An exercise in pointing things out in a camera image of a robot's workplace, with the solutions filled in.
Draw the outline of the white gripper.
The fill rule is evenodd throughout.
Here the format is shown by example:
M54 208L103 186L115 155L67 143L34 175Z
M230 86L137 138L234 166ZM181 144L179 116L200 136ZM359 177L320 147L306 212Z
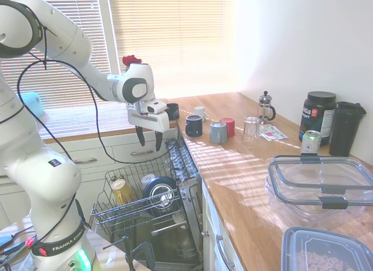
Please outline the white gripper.
M156 151L158 152L161 149L163 141L163 133L170 128L170 122L168 119L168 114L165 111L162 111L158 114L148 113L140 114L135 110L134 104L127 105L128 112L128 121L131 125L135 126L136 134L139 139L141 146L145 145L145 137L143 134L143 128L155 131L156 137Z

